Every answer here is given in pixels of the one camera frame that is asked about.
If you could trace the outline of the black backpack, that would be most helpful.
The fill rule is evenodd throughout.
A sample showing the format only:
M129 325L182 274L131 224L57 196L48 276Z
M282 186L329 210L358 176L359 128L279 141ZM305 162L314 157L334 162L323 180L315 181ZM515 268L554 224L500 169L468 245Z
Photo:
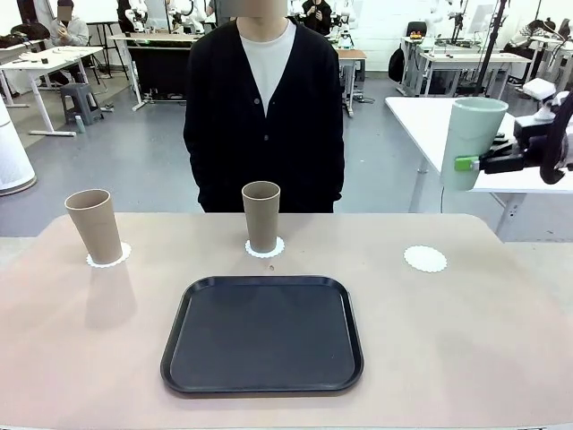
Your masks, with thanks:
M403 80L403 73L405 70L405 55L401 47L390 56L388 66L388 77L397 83Z

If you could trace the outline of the tall brown plastic cup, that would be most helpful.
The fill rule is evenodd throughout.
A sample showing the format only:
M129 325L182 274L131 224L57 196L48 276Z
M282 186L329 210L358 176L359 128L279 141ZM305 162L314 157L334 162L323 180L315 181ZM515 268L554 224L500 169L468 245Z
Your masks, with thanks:
M80 191L70 195L64 206L95 264L111 264L123 256L109 191Z
M242 189L244 214L251 249L260 254L277 246L280 187L267 181L255 181Z

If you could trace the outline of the person in black cardigan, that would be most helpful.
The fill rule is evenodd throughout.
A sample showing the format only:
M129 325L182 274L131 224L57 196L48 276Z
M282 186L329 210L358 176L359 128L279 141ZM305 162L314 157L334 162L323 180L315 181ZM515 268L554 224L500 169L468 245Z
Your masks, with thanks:
M206 128L218 181L212 212L243 210L242 189L280 187L285 213L331 213L322 145L343 123L338 53L284 0L227 0L229 22L191 47L186 121Z

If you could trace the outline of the small brown-topped desk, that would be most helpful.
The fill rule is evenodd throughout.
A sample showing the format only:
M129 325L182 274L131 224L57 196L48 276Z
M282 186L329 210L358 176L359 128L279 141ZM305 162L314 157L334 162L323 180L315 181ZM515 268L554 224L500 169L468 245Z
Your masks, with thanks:
M366 54L359 49L336 48L341 69L341 76L344 83L342 92L343 107L350 118L354 117L354 96L357 73L363 69Z

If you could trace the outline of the black plastic serving tray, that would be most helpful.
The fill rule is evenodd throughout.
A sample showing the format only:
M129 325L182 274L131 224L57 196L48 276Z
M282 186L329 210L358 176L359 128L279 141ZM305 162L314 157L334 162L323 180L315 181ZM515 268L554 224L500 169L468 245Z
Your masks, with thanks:
M215 276L185 290L160 363L197 397L341 392L363 372L351 298L322 276Z

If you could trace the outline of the whiteboard on easel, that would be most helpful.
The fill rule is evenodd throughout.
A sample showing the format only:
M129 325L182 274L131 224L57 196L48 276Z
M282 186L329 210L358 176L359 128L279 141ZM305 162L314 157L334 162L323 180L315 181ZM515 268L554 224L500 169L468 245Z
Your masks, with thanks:
M121 71L129 80L118 42L111 39L120 33L117 0L81 0L79 15L88 25L90 44L102 48L98 61L103 71L108 77L113 71Z

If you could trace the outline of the tall mint green plastic cup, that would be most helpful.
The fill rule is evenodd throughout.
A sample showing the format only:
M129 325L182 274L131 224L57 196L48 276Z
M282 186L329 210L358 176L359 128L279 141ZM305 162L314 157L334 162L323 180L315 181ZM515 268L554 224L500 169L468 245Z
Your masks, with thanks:
M492 146L509 105L499 99L455 99L440 171L448 191L470 191L479 176L477 163Z

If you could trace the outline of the person's right forearm black sleeve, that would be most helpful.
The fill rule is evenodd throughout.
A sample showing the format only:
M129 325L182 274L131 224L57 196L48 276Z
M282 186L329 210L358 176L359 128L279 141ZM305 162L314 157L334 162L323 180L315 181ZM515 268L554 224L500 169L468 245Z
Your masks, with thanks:
M212 212L218 181L211 169L212 150L206 128L194 121L186 121L184 142L190 157L192 175L199 189L198 202L205 212Z

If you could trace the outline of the person's left forearm black sleeve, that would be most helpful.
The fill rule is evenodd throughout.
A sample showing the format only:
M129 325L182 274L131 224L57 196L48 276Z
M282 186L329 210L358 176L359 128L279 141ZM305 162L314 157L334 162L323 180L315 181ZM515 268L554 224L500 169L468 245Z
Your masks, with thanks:
M327 200L334 203L341 198L345 178L345 146L342 122L338 122L327 131L322 149L322 182Z

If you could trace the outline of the seated dark-haired person at desk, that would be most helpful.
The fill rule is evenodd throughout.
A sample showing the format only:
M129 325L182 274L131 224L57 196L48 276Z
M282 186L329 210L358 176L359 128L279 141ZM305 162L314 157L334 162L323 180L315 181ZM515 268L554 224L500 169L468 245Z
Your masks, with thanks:
M503 53L515 54L530 60L533 59L535 51L530 48L532 44L531 38L536 37L551 37L556 34L556 23L548 18L546 21L533 20L525 27L520 29L502 49ZM525 68L517 69L509 76L508 83L512 85L521 85L525 82L525 78L533 69L532 75L536 76L543 55L539 54L532 64L526 64Z

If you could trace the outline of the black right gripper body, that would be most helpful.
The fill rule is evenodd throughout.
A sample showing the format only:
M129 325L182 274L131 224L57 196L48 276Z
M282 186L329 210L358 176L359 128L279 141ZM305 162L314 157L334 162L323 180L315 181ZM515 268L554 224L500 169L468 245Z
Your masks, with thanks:
M523 156L524 167L540 167L543 161L545 144L545 122L533 116L517 116L514 123L514 137L519 153Z

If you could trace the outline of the white scalloped paper coaster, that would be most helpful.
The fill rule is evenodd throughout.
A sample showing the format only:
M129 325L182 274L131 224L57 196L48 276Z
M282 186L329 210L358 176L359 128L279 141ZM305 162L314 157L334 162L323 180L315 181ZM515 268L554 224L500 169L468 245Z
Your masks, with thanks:
M86 263L90 267L97 268L97 269L106 269L106 268L114 267L117 264L120 264L129 258L130 254L132 252L132 247L129 244L122 242L121 243L121 250L122 250L121 256L115 261L112 261L109 263L97 263L92 259L92 256L90 254L88 254L86 256Z
M276 246L274 247L274 249L271 251L265 252L265 253L254 251L252 249L250 240L247 240L245 242L244 247L245 247L245 251L250 256L253 256L255 258L260 258L260 259L269 259L269 258L273 258L273 257L280 255L285 250L285 242L280 236L278 236L276 239Z
M426 273L440 272L448 266L447 258L443 253L426 245L409 246L403 256L411 267Z

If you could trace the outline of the brown-topped desk with black panel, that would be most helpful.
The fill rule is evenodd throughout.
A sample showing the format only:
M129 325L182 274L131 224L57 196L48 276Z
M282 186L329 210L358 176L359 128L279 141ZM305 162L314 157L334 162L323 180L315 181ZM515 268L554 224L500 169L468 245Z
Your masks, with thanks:
M121 33L118 43L127 63L137 102L132 111L149 104L184 102L189 51L201 35L179 33Z

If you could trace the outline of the black tripod stand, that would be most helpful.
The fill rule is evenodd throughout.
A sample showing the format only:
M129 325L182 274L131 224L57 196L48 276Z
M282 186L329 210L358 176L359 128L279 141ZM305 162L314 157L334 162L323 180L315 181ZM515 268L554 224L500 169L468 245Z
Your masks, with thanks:
M475 82L473 97L478 97L482 92L483 80L487 73L488 66L492 57L493 49L496 45L496 40L499 35L500 27L504 21L504 13L506 6L510 3L510 0L497 0L496 5L493 9L492 22L490 24L489 32L489 42L487 48L484 52L484 57L480 61L480 68L478 78Z

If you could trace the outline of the grey plastic stool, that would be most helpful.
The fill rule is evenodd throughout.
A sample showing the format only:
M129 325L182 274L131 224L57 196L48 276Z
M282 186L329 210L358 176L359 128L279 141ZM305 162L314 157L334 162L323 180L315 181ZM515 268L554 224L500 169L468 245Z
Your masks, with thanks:
M60 88L65 122L70 125L79 116L84 125L103 119L102 111L88 83L68 83Z

